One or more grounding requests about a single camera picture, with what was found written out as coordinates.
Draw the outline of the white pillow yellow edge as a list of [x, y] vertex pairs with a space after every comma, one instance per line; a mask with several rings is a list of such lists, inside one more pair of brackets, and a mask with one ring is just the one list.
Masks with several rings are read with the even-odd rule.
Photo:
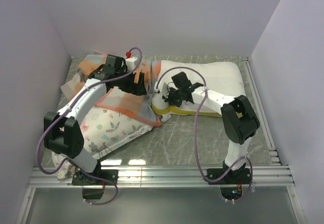
[[[172, 84], [171, 77], [179, 72], [185, 72], [192, 84], [206, 82], [207, 88], [215, 92], [238, 97], [246, 95], [244, 83], [238, 66], [233, 62], [212, 62], [207, 64], [181, 63], [169, 60], [160, 61], [161, 68], [157, 76], [161, 80], [158, 88], [161, 89], [164, 83]], [[194, 115], [199, 104], [184, 101], [180, 107], [169, 105], [161, 95], [154, 93], [151, 107], [158, 115], [167, 113], [176, 115]]]

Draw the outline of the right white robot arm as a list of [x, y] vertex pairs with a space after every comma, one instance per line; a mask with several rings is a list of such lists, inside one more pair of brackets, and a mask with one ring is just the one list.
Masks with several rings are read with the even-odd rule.
[[[169, 87], [167, 83], [164, 83], [160, 94], [162, 99], [170, 105], [180, 106], [183, 101], [198, 104], [194, 118], [194, 151], [200, 174], [208, 183], [216, 183], [222, 179], [228, 183], [235, 183], [240, 179], [246, 161], [251, 161], [247, 158], [247, 150], [252, 137], [260, 128], [260, 121], [246, 96], [233, 97], [208, 89], [205, 78], [201, 74], [199, 76], [203, 83], [193, 84], [182, 71], [172, 76], [172, 83], [175, 87]], [[198, 155], [197, 124], [200, 109], [204, 105], [221, 115], [224, 130], [229, 139], [228, 153], [224, 161], [226, 168], [216, 179], [204, 175]]]

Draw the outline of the plaid orange blue pillowcase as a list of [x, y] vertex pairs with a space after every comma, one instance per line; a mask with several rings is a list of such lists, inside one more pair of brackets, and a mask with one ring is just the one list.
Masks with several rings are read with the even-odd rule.
[[[104, 64], [106, 57], [107, 55], [102, 53], [89, 54], [76, 66], [75, 72], [72, 73], [72, 79], [66, 80], [66, 83], [60, 86], [67, 100], [70, 101], [82, 89], [90, 73]], [[99, 98], [94, 103], [94, 106], [118, 111], [141, 123], [159, 127], [161, 126], [161, 120], [152, 109], [152, 98], [154, 95], [153, 87], [161, 72], [161, 61], [143, 60], [136, 72], [145, 74], [146, 95], [137, 96], [126, 93], [115, 86]]]

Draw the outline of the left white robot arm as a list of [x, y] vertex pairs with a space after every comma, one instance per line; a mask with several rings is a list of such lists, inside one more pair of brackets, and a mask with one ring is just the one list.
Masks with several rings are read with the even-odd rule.
[[[136, 69], [142, 58], [132, 58], [127, 51], [125, 57], [106, 55], [100, 65], [96, 65], [88, 75], [81, 90], [70, 102], [56, 113], [48, 112], [44, 117], [44, 132], [36, 148], [35, 158], [38, 168], [47, 175], [55, 174], [66, 161], [77, 169], [77, 176], [84, 176], [89, 184], [103, 180], [101, 163], [84, 148], [84, 137], [80, 125], [102, 96], [113, 87], [133, 95], [145, 95], [144, 73], [136, 78]], [[53, 171], [45, 170], [39, 159], [41, 145], [52, 152], [62, 155], [63, 160]]]

